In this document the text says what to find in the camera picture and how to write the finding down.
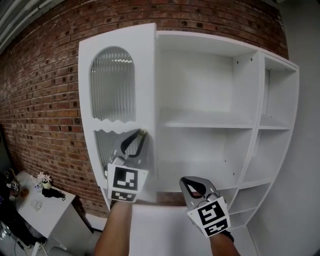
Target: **white table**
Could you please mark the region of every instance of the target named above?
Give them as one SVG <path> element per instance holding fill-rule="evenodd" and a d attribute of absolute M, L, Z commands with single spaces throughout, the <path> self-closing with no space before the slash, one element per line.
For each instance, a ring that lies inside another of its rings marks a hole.
<path fill-rule="evenodd" d="M 83 255 L 92 233 L 71 204 L 76 196 L 52 187 L 65 194 L 65 200 L 45 197 L 41 192 L 35 190 L 31 177 L 24 171 L 17 175 L 21 187 L 29 190 L 26 198 L 16 199 L 15 205 L 18 213 L 44 237 L 54 238 L 74 255 Z M 31 206 L 34 200 L 42 203 L 39 211 Z"/>

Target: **forearm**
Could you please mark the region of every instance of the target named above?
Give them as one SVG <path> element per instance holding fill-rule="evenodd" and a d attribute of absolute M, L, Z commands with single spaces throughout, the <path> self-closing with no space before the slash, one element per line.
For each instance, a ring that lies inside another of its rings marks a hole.
<path fill-rule="evenodd" d="M 117 202 L 108 216 L 104 230 L 96 243 L 95 256 L 128 256 L 132 204 Z"/>
<path fill-rule="evenodd" d="M 213 256 L 240 256 L 234 243 L 224 234 L 215 234 L 210 237 Z"/>

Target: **white bookshelf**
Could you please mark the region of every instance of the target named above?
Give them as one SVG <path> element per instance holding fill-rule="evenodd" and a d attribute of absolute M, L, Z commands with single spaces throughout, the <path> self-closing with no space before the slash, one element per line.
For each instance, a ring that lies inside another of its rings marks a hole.
<path fill-rule="evenodd" d="M 107 205 L 113 141 L 144 128 L 156 181 L 147 187 L 181 192 L 183 176 L 208 179 L 225 198 L 232 227 L 248 223 L 291 140 L 295 64 L 233 39 L 145 24 L 80 42 L 78 70 L 85 140 Z"/>

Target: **white shelf unit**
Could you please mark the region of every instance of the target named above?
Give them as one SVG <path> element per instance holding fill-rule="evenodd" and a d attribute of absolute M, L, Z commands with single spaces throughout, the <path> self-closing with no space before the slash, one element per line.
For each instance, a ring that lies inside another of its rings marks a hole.
<path fill-rule="evenodd" d="M 117 47 L 123 52 L 114 59 L 117 67 L 127 65 L 121 79 L 106 73 L 110 62 L 96 59 Z M 233 39 L 145 24 L 80 42 L 78 65 L 83 130 L 108 206 L 103 166 L 109 145 L 120 133 L 144 128 L 151 136 L 156 191 L 180 192 L 183 176 L 208 179 L 224 196 L 232 227 L 248 223 L 289 146 L 299 93 L 295 64 Z M 92 78 L 92 71 L 101 74 Z M 97 81 L 110 88 L 93 91 Z M 109 109 L 101 114 L 104 107 Z"/>

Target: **white wall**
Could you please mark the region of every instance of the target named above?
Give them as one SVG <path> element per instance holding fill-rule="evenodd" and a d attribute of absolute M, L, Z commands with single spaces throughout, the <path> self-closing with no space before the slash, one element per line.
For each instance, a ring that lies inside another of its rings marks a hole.
<path fill-rule="evenodd" d="M 320 248 L 320 4 L 277 7 L 300 67 L 299 104 L 280 173 L 248 228 L 261 256 L 312 256 Z"/>

